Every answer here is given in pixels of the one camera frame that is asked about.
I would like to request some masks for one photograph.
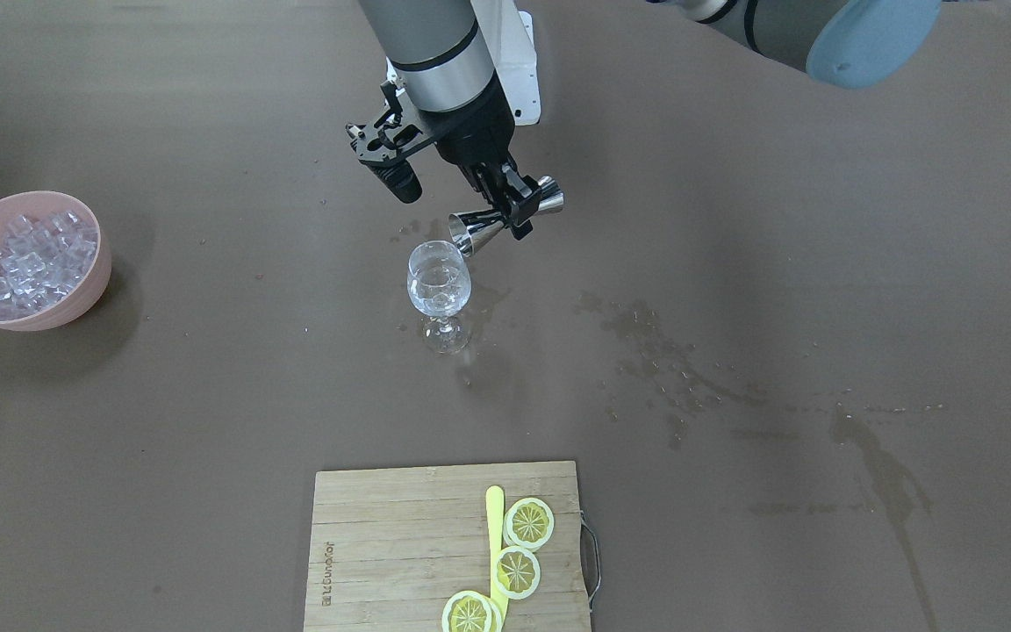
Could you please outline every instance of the pile of ice cubes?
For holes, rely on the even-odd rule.
[[[72,210],[7,223],[0,244],[0,321],[23,319],[56,303],[84,278],[100,233]]]

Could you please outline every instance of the black band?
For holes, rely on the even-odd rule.
[[[743,35],[747,36],[747,47],[755,53],[759,51],[758,43],[755,43],[755,7],[758,7],[759,0],[747,0],[747,11],[743,13]]]
[[[726,16],[729,12],[731,12],[731,10],[735,8],[735,3],[739,3],[739,0],[728,0],[728,3],[723,5],[719,11],[713,13],[713,16],[705,17],[705,19],[697,21],[699,21],[699,23],[714,23],[719,20],[720,17]]]
[[[477,33],[478,33],[478,22],[477,20],[475,20],[472,27],[470,27],[470,31],[467,32],[466,35],[462,36],[462,39],[458,40],[458,43],[455,43],[454,47],[450,48],[449,51],[442,54],[441,56],[432,57],[432,59],[430,59],[429,61],[418,62],[415,64],[401,64],[397,62],[392,62],[392,68],[397,70],[402,70],[405,72],[418,72],[422,70],[434,69],[436,67],[442,67],[443,64],[446,64],[447,62],[454,60],[455,57],[458,57],[458,54],[465,51],[466,48],[470,46],[470,41],[474,41],[474,36],[476,36]]]

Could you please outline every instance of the wooden cutting board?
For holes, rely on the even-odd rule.
[[[556,516],[537,551],[541,585],[510,602],[502,632],[590,632],[573,461],[317,473],[303,628],[439,632],[455,593],[488,596],[490,484],[505,509],[536,495]]]

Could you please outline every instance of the wine glass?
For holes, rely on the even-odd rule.
[[[424,242],[408,257],[408,297],[429,318],[425,341],[438,353],[466,347],[469,333],[455,313],[470,299],[470,273],[453,243]]]

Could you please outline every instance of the lime slice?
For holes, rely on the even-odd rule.
[[[474,591],[455,593],[442,609],[442,632],[493,632],[489,600]]]
[[[525,547],[505,547],[494,560],[494,583],[502,596],[523,600],[541,583],[541,563]]]
[[[494,613],[494,625],[493,628],[489,629],[489,632],[502,632],[502,625],[505,625],[505,616],[502,615],[502,609],[497,608],[497,604],[493,601],[489,602],[489,609]]]
[[[522,499],[505,512],[502,536],[510,544],[530,551],[544,547],[553,536],[553,510],[541,499]]]

